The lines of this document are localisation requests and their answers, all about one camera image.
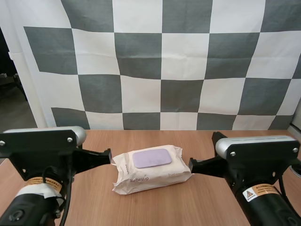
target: purple plastic lid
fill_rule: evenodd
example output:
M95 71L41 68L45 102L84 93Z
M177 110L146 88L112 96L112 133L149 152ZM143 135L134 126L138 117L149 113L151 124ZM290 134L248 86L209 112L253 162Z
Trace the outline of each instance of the purple plastic lid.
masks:
M136 152L133 154L133 162L136 168L167 165L172 162L168 150L164 148Z

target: white square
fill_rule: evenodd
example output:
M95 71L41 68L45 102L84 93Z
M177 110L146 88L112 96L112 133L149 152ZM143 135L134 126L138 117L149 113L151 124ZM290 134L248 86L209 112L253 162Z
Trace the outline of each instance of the white square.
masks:
M160 112L161 80L121 75L123 113Z
M277 115L293 115L301 97L301 79L292 79Z
M40 72L37 82L43 87L41 93L47 106L85 110L78 75Z
M196 130L198 113L160 113L161 130Z
M10 0L13 15L22 26L71 28L61 0Z
M90 129L123 129L122 113L86 112Z
M269 129L274 115L237 115L233 123L233 130Z
M114 32L162 33L162 0L112 0Z
M204 80L198 112L238 114L245 78Z
M265 0L213 0L210 33L260 32Z
M260 33L247 78L291 79L301 53L301 31Z
M163 33L161 79L204 79L208 46L209 34Z
M119 74L114 33L72 29L79 74Z

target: checkerboard backdrop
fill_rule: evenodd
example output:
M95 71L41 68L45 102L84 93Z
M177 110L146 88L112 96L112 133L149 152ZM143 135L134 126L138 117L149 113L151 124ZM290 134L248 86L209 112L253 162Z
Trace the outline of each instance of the checkerboard backdrop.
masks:
M9 0L49 126L286 129L299 0Z

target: dark floor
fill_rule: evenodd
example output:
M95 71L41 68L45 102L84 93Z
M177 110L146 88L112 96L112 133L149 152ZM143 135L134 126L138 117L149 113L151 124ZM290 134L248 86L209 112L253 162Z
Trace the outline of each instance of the dark floor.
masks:
M17 87L0 90L0 133L8 129L36 127L32 111L21 91Z

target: black metal bracket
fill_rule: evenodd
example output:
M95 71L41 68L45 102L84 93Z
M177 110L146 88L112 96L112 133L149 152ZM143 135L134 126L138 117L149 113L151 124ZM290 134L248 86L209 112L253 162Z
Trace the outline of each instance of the black metal bracket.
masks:
M103 153L77 147L72 130L16 132L0 134L0 158L9 158L23 180L41 176L51 167L61 180L67 180L67 159L72 156L72 171L81 173L111 163L111 150Z
M222 138L227 137L214 132L215 157L204 161L191 158L189 167L192 173L225 178L234 194L238 189L258 182L274 184L290 165L295 168L301 165L298 153L292 151L300 146L298 141L231 145L223 159L215 150L216 143Z

